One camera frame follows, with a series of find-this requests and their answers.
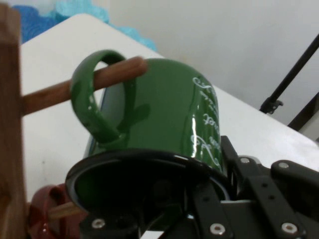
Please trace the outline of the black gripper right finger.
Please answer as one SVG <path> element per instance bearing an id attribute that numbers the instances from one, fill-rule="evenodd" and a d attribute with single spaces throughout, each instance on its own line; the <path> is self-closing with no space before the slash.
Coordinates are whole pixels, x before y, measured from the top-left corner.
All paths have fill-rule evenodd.
<path id="1" fill-rule="evenodd" d="M 231 201 L 223 204 L 236 239 L 317 239 L 319 173 L 289 160 L 270 168 L 239 156 L 221 138 Z"/>

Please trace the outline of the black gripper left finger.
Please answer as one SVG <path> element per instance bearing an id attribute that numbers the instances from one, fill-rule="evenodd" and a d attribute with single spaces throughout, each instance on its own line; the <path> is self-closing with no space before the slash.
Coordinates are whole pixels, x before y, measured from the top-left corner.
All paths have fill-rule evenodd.
<path id="1" fill-rule="evenodd" d="M 104 205 L 80 223 L 82 239 L 139 239 L 146 231 L 161 239 L 232 239 L 234 232 L 212 183 L 184 186 L 181 195 L 139 198 L 126 207 Z"/>

